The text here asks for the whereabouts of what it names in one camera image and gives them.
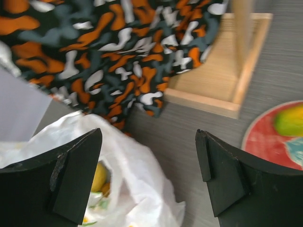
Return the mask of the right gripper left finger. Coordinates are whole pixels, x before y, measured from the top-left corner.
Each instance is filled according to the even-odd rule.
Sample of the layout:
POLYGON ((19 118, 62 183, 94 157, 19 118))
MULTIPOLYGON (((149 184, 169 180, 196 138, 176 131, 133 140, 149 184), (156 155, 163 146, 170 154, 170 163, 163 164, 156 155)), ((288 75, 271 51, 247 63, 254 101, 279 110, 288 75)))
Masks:
POLYGON ((102 145, 100 129, 0 171, 3 227, 82 224, 102 145))

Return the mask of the yellow pear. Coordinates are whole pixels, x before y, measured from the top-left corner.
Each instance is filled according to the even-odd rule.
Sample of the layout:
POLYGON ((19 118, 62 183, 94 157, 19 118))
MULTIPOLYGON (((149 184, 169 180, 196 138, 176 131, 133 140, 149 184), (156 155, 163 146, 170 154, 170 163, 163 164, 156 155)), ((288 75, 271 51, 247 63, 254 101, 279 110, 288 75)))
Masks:
POLYGON ((91 186, 91 191, 101 192, 103 194, 108 193, 110 190, 110 180, 110 171, 103 165, 102 162, 98 162, 91 186))

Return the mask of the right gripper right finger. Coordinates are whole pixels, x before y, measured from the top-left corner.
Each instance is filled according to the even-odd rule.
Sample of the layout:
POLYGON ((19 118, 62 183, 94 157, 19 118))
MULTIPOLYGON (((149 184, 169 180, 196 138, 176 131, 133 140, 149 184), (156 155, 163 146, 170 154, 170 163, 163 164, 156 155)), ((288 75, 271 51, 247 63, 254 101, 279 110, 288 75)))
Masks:
POLYGON ((198 130, 196 150, 213 214, 222 227, 300 227, 303 173, 198 130))

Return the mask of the orange green mango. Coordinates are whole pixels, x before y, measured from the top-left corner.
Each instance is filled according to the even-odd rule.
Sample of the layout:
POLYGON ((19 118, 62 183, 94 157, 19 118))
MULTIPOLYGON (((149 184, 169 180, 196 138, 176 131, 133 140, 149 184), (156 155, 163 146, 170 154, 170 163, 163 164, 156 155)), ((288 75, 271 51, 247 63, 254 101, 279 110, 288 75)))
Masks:
POLYGON ((274 120, 274 128, 281 136, 303 136, 303 105, 299 104, 280 111, 274 120))

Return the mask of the white plastic bag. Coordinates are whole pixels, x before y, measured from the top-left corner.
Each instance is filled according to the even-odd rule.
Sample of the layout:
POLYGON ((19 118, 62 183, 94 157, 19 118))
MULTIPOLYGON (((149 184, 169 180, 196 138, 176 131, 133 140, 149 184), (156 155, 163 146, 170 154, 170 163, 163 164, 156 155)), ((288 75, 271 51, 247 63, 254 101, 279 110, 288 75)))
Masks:
POLYGON ((106 194, 90 191, 83 222, 78 227, 181 226, 185 203, 176 202, 171 181, 151 150, 94 114, 74 112, 46 126, 28 142, 1 143, 0 169, 94 129, 102 133, 98 162, 111 173, 110 190, 106 194))

